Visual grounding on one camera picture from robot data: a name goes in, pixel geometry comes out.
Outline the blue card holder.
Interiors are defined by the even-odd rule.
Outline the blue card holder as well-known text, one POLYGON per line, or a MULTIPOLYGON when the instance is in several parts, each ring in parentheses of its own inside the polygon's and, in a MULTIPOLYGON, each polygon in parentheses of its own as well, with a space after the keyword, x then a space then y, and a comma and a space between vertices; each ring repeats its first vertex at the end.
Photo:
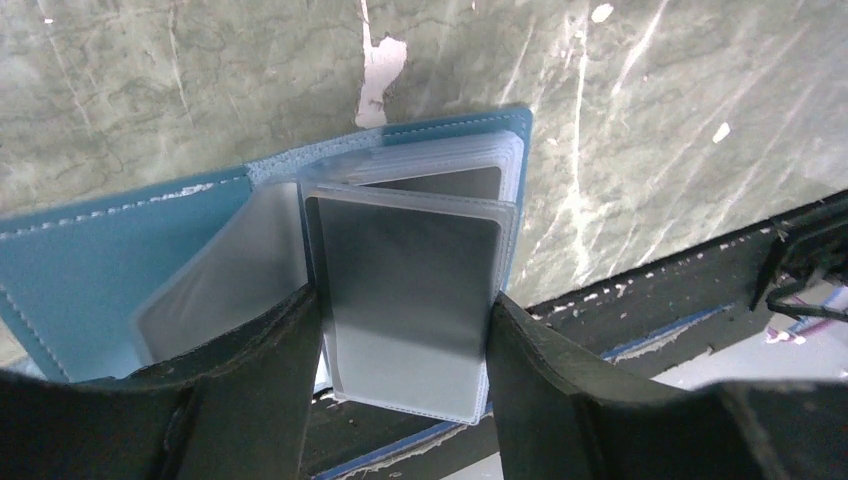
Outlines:
POLYGON ((306 283, 340 399, 475 424, 533 126, 389 125, 1 224, 1 316, 42 374, 124 377, 306 283))

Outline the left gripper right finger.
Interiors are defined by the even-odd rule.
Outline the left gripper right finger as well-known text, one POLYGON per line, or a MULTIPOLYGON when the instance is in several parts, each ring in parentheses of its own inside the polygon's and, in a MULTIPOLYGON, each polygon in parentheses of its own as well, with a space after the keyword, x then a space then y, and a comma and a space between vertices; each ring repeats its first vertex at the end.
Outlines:
POLYGON ((620 369, 506 295, 486 352, 507 479, 843 479, 843 382, 730 381, 694 391, 620 369))

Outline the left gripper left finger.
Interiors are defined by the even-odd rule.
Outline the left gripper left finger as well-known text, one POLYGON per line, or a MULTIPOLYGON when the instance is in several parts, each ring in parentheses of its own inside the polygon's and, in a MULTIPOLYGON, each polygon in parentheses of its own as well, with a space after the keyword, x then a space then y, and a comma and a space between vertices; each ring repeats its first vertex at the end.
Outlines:
POLYGON ((321 344, 305 285, 123 379, 1 375, 5 479, 295 479, 321 344))

